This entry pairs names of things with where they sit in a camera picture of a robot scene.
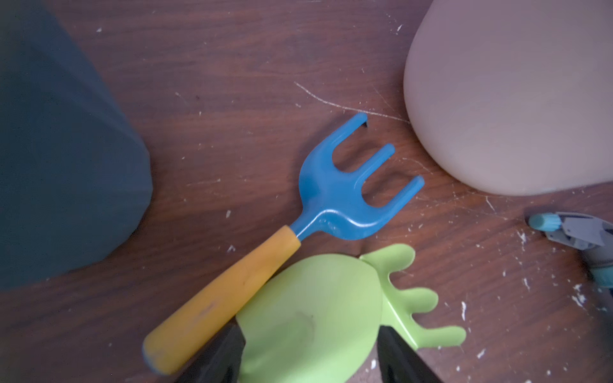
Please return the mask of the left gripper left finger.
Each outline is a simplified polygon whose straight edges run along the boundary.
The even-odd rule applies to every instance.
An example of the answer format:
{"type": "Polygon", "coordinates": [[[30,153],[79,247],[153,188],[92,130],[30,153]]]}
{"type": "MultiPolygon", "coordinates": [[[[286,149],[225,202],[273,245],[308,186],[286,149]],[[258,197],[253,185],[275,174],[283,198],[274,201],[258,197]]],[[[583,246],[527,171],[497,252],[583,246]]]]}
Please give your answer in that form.
{"type": "Polygon", "coordinates": [[[237,383],[246,340],[234,320],[201,351],[176,383],[237,383]]]}

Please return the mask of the green trowel wooden handle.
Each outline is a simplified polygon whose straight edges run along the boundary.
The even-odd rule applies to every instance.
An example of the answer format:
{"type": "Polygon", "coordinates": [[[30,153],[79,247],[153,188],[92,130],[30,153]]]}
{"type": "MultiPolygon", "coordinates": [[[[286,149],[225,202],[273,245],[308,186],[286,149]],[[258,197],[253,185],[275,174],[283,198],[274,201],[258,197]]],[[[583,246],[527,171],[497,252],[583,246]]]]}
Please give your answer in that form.
{"type": "Polygon", "coordinates": [[[347,255],[303,259],[237,314],[241,382],[345,382],[367,360],[382,321],[375,269],[347,255]]]}

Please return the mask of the green rake wooden handle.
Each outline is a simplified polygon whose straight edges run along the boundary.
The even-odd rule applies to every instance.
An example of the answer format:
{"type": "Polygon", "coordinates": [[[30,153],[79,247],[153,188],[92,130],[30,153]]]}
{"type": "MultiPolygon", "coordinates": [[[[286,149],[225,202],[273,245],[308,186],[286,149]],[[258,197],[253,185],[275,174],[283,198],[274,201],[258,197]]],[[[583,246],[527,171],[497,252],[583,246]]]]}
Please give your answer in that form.
{"type": "Polygon", "coordinates": [[[466,330],[459,326],[426,328],[413,316],[433,311],[438,294],[429,288],[411,287],[400,290],[391,282],[395,272],[405,271],[416,258],[416,251],[407,244],[393,244],[359,259],[375,269],[382,290],[381,324],[397,331],[413,350],[461,346],[466,330]]]}

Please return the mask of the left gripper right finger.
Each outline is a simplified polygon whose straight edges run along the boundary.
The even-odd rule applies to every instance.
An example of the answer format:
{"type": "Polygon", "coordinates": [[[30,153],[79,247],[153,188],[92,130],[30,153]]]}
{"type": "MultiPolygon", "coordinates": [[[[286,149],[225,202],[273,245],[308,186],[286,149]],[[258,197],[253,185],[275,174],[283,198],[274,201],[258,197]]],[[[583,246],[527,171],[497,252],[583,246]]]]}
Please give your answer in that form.
{"type": "Polygon", "coordinates": [[[392,327],[380,327],[377,352],[384,383],[442,383],[392,327]]]}

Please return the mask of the blue rake yellow handle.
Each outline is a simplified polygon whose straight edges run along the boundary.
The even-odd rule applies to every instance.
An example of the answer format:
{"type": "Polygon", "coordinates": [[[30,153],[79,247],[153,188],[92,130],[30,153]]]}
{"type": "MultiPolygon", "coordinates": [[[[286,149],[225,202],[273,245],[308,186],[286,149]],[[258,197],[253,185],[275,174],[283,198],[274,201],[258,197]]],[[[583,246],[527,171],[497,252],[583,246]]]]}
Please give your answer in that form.
{"type": "Polygon", "coordinates": [[[318,144],[306,157],[299,173],[302,212],[289,226],[217,276],[177,311],[151,331],[143,341],[148,367],[160,375],[179,371],[264,286],[264,284],[316,232],[343,240],[365,239],[387,225],[425,185],[415,176],[388,204],[373,207],[362,187],[395,153],[387,144],[354,172],[339,170],[333,161],[336,148],[367,124],[357,113],[318,144]]]}

